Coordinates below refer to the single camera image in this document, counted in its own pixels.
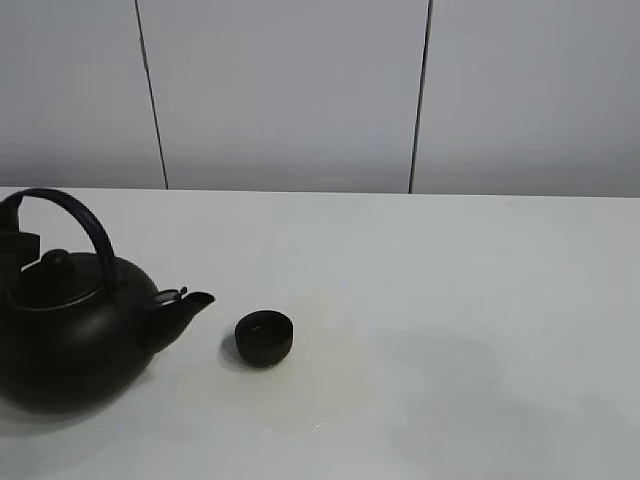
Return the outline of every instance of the tabletop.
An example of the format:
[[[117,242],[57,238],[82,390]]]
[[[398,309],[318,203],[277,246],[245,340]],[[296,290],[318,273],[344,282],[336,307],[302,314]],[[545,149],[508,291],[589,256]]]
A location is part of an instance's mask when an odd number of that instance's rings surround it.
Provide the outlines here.
[[[0,404],[0,479],[640,478],[640,200],[68,191],[217,302],[97,411]],[[91,247],[43,200],[20,218]],[[295,326],[267,371],[230,337],[260,309]]]

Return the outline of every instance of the black teapot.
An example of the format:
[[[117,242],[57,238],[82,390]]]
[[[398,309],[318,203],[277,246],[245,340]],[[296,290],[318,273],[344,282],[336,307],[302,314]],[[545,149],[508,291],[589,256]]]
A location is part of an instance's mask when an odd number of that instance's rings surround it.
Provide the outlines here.
[[[50,200],[89,235],[96,253],[52,250],[21,232],[23,197]],[[116,258],[91,211],[71,195],[32,188],[0,203],[0,396],[29,410],[73,411],[113,397],[176,340],[208,293],[158,289]]]

